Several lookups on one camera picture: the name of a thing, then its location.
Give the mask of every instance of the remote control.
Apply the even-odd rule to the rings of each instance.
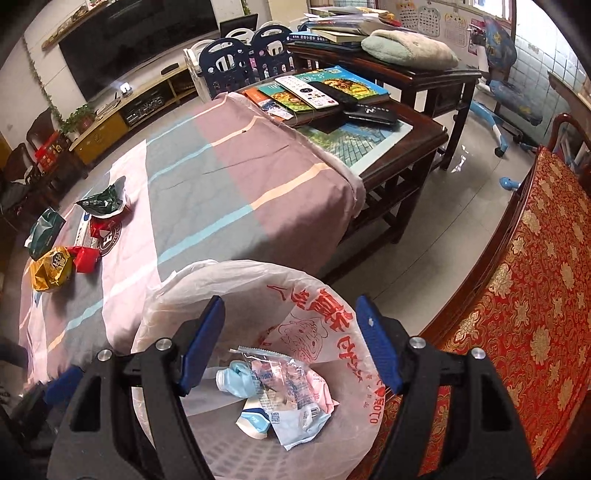
[[[277,83],[316,109],[337,106],[339,103],[293,75],[276,79]]]

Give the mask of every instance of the television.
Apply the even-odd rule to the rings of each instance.
[[[82,95],[91,100],[134,67],[216,30],[210,0],[117,0],[59,44]]]

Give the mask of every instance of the snack wrapper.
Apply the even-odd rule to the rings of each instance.
[[[56,241],[57,235],[66,221],[53,208],[49,207],[31,227],[31,233],[25,241],[29,256],[39,260],[45,255]]]
[[[74,257],[74,266],[78,273],[94,272],[96,261],[100,257],[100,250],[98,248],[70,247],[68,251]]]
[[[97,218],[114,217],[123,211],[127,203],[125,177],[118,178],[102,192],[76,202],[77,205]]]
[[[55,247],[31,264],[31,283],[37,291],[63,285],[72,273],[73,259],[66,247]]]
[[[125,217],[129,215],[131,208],[125,205],[121,213],[110,218],[90,218],[90,236],[97,239],[102,239],[109,235],[113,229],[119,225]]]

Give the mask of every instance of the green snack package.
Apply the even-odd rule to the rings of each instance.
[[[121,213],[125,202],[125,177],[120,177],[102,192],[78,200],[76,204],[94,217],[109,218]]]
[[[43,212],[25,241],[25,247],[28,248],[33,260],[39,260],[51,250],[65,223],[66,221],[53,208],[49,207]]]

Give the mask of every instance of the white plastic bag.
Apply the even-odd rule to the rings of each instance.
[[[215,369],[208,369],[183,406],[213,474],[345,479],[371,448],[384,408],[384,387],[354,310],[330,287],[297,270],[248,260],[197,262],[150,292],[132,351],[172,337],[185,320],[200,315],[212,295],[224,300],[226,322],[209,368],[227,364],[229,348],[260,346],[311,365],[340,403],[312,442],[286,452],[271,432],[255,440],[236,427],[244,400],[216,391]],[[134,407],[148,431],[141,389],[134,391]]]

